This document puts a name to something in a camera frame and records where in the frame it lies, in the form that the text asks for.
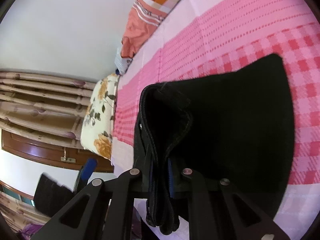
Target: pink bedsheet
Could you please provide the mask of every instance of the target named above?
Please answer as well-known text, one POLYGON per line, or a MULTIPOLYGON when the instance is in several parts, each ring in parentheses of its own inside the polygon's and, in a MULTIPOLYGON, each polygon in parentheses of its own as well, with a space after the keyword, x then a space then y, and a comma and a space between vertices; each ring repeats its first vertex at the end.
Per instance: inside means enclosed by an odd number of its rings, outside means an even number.
POLYGON ((236 71, 270 53, 283 58, 295 115, 292 170, 275 222, 300 239, 320 210, 320 25, 303 0, 181 1, 120 80, 115 173, 132 167, 144 87, 236 71))

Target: pink striped pattern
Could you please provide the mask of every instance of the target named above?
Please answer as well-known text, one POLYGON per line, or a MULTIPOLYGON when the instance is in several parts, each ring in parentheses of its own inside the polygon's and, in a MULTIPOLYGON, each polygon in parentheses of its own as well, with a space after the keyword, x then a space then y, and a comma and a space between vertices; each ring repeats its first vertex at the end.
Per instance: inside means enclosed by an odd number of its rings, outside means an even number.
POLYGON ((320 26, 303 0, 223 0, 195 18, 118 91, 114 137, 133 145, 147 85, 236 71, 273 52, 284 60, 294 104, 289 183, 320 183, 320 26))

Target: brown door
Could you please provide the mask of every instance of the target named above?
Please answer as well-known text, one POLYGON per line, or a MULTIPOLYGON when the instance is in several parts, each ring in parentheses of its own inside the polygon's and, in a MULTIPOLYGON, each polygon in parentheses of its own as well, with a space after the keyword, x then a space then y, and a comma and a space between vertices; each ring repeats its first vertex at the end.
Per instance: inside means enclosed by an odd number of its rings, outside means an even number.
POLYGON ((113 172, 110 161, 88 150, 34 141, 2 130, 2 149, 22 158, 50 166, 79 170, 88 158, 98 161, 97 172, 113 172))

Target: wall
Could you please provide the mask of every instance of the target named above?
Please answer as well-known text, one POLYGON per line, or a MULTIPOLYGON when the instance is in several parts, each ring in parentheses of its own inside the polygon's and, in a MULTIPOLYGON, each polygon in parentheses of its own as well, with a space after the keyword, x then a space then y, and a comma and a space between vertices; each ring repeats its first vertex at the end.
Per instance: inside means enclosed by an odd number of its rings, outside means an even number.
POLYGON ((104 78, 133 2, 16 0, 0 24, 0 69, 104 78))
MULTIPOLYGON (((78 171, 57 168, 29 161, 0 149, 0 180, 15 189, 33 196, 40 175, 45 172, 55 179, 58 184, 65 185, 71 190, 76 181, 78 171)), ((113 173, 94 172, 89 182, 95 178, 104 181, 114 179, 113 173)))

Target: curtain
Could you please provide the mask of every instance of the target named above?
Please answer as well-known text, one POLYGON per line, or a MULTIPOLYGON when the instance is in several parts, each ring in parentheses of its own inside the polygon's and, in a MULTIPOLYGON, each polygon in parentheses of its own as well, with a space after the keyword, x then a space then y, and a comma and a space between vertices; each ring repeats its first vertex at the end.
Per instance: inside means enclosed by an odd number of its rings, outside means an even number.
POLYGON ((0 72, 0 128, 63 147, 82 148, 80 133, 95 83, 0 72))
POLYGON ((44 225, 49 217, 36 211, 35 207, 0 192, 0 212, 14 232, 23 230, 28 224, 44 225))

